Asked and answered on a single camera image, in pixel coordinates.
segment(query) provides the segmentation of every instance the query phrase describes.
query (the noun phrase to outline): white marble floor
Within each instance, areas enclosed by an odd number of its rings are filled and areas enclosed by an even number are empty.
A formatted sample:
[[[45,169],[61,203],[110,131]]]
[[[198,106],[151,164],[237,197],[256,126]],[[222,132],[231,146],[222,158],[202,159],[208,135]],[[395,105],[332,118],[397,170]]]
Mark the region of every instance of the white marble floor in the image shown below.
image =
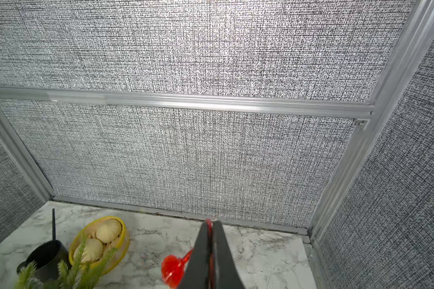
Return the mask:
[[[11,288],[16,267],[41,243],[51,239],[51,209],[56,211],[57,239],[69,248],[88,223],[104,216],[124,220],[130,232],[125,258],[97,288],[168,288],[161,280],[162,259],[183,257],[193,246],[200,222],[48,202],[0,244],[0,289]],[[224,226],[241,280],[247,289],[314,289],[315,281],[299,236]]]

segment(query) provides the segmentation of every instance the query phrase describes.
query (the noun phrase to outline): aluminum frame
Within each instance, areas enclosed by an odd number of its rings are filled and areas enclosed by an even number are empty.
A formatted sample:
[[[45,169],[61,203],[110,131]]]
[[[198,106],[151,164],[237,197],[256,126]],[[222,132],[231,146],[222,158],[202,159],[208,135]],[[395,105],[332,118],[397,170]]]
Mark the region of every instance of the aluminum frame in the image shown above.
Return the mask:
[[[304,244],[304,249],[309,260],[310,269],[315,279],[317,289],[335,289],[331,274],[328,271],[322,249],[317,242]]]
[[[373,105],[361,102],[16,87],[0,87],[0,99],[45,100],[90,105],[153,106],[360,119],[369,119],[374,112]]]
[[[375,111],[364,128],[354,132],[322,192],[309,227],[312,242],[323,237],[433,39],[434,0],[417,1],[369,100]]]
[[[395,105],[434,38],[434,0],[416,1],[367,103],[273,98],[238,98],[142,92],[102,92],[0,87],[1,99],[45,100],[92,105],[137,105],[184,109],[355,118],[358,122],[346,150],[322,193],[308,230],[312,241],[323,236]],[[53,194],[42,172],[0,111],[0,142],[41,197]],[[26,171],[32,168],[33,174]],[[244,221],[232,223],[241,225]]]
[[[0,144],[21,171],[30,187],[44,202],[54,196],[53,188],[0,109]]]

